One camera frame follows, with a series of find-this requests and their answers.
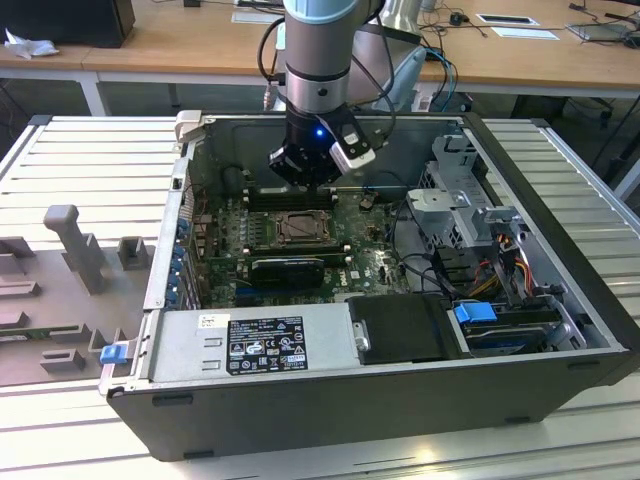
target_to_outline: white paper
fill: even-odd
[[[560,40],[549,30],[535,30],[533,28],[491,27],[501,37],[535,38],[538,40]]]
[[[31,57],[41,57],[59,53],[50,40],[27,40],[26,38],[12,35],[7,29],[4,31],[7,34],[7,40],[4,42],[5,48],[18,57],[31,60]]]
[[[211,313],[198,317],[198,328],[226,328],[231,321],[229,313]]]

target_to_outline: table leg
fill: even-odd
[[[106,117],[111,115],[109,110],[109,104],[103,92],[103,85],[98,81],[96,77],[84,77],[78,80],[82,91],[84,92],[84,98],[89,106],[89,111],[94,117]]]
[[[620,200],[625,201],[638,185],[640,185],[640,158],[636,160],[636,163],[631,167],[629,173],[620,181],[613,193],[615,193]]]
[[[175,83],[169,85],[169,99],[173,108],[180,108],[180,96],[178,95],[178,86]]]

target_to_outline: floor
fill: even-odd
[[[75,82],[5,80],[4,85],[29,117],[34,114],[89,115],[82,91]],[[264,88],[179,85],[178,92],[182,102],[181,109],[244,113],[262,109]],[[106,93],[113,115],[176,113],[176,109],[170,105],[168,88],[164,84],[108,83]],[[473,94],[473,111],[485,118],[507,118],[515,99],[512,95]],[[19,135],[27,122],[27,117],[16,103],[0,92],[0,123],[13,126],[11,131],[6,127],[0,127],[1,155],[9,149],[12,137]],[[590,164],[632,103],[632,100],[615,100],[612,118],[608,126],[603,128],[599,119],[602,107],[589,99],[572,99],[564,107],[562,116],[552,122],[552,126],[578,155]],[[598,174],[602,175],[606,171],[609,159],[619,154],[636,133],[638,113],[640,107],[605,150],[596,168]],[[632,208],[640,207],[640,192],[635,192],[630,197],[629,205]]]

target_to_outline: black computer case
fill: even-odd
[[[135,22],[131,0],[2,0],[0,19],[19,37],[104,48],[120,47]]]

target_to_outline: screw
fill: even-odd
[[[356,337],[356,348],[359,352],[366,352],[369,350],[369,342],[364,337]]]

